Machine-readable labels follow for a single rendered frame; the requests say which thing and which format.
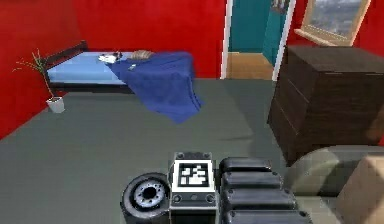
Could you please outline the dark blue blanket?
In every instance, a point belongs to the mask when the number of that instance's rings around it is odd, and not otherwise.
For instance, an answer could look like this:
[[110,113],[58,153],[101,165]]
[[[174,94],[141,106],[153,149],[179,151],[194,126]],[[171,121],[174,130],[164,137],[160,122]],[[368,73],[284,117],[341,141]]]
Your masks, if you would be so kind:
[[149,110],[175,123],[185,122],[202,107],[194,91],[194,58],[188,52],[158,52],[144,60],[127,58],[108,68]]

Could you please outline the house plant in white pot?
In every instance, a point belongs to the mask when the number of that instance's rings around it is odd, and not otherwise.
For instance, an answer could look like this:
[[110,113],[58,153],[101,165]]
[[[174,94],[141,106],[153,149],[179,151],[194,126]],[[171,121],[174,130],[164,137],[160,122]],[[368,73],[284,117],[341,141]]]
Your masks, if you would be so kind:
[[41,56],[39,49],[36,49],[36,51],[32,52],[31,55],[32,61],[27,61],[23,58],[17,61],[17,67],[13,69],[13,72],[21,70],[23,67],[28,67],[38,72],[42,76],[45,86],[49,92],[49,97],[46,100],[46,104],[49,107],[50,111],[53,113],[64,112],[65,104],[63,98],[61,96],[58,96],[51,87],[50,79],[47,72],[46,60]]

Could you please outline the window with beige frame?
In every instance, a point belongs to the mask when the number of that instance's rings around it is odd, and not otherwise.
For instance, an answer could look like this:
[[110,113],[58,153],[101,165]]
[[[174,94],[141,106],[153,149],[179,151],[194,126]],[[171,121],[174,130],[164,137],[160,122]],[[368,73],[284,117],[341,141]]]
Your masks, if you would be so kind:
[[322,46],[352,46],[372,0],[308,0],[294,32]]

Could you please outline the tan striped pillow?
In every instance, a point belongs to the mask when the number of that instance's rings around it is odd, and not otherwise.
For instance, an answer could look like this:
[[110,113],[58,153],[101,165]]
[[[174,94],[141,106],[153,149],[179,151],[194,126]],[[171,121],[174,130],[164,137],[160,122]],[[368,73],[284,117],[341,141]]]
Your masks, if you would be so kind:
[[153,52],[149,50],[136,50],[131,53],[129,58],[134,60],[145,60],[145,59],[149,59],[152,55],[153,55]]

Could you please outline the dark brown chest of drawers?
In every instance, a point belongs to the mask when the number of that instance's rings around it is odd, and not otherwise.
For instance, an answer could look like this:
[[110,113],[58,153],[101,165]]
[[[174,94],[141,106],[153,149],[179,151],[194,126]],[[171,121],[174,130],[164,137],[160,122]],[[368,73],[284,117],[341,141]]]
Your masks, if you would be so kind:
[[356,47],[287,47],[267,123],[287,166],[327,146],[378,145],[384,57]]

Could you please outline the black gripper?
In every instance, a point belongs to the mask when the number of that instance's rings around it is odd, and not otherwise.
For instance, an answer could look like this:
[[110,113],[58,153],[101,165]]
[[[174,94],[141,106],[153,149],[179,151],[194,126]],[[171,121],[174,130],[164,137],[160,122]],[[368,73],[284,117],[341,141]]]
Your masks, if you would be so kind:
[[121,196],[124,224],[169,224],[169,196],[166,174],[151,172],[135,177]]

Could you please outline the black bed with blue mattress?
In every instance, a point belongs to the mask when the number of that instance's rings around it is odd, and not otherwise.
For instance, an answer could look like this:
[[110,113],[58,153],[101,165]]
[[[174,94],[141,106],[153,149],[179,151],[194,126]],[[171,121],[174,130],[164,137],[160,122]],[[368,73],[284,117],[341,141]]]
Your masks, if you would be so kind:
[[53,90],[132,94],[133,91],[110,70],[111,65],[127,59],[131,53],[122,52],[122,58],[115,63],[99,61],[101,54],[112,52],[90,51],[87,42],[82,40],[72,47],[43,57],[47,62]]

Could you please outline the teal room door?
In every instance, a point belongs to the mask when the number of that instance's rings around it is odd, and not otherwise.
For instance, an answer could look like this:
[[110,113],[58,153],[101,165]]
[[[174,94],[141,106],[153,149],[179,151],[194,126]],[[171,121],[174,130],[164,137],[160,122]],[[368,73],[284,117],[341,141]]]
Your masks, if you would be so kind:
[[289,0],[272,0],[269,10],[262,54],[274,66],[284,29]]

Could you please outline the white and black small object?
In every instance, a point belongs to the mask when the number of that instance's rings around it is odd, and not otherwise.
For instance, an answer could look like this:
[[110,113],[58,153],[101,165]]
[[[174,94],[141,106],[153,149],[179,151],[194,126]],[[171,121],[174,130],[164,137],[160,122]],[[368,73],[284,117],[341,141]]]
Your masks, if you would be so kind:
[[98,56],[98,60],[105,63],[115,63],[122,58],[121,52],[113,52],[112,54],[101,54]]

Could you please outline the beige box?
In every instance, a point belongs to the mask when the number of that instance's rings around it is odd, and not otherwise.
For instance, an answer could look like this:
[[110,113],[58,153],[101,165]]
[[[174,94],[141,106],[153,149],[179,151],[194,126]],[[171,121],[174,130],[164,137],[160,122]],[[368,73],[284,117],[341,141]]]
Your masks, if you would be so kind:
[[384,224],[384,156],[366,156],[336,200],[344,224]]

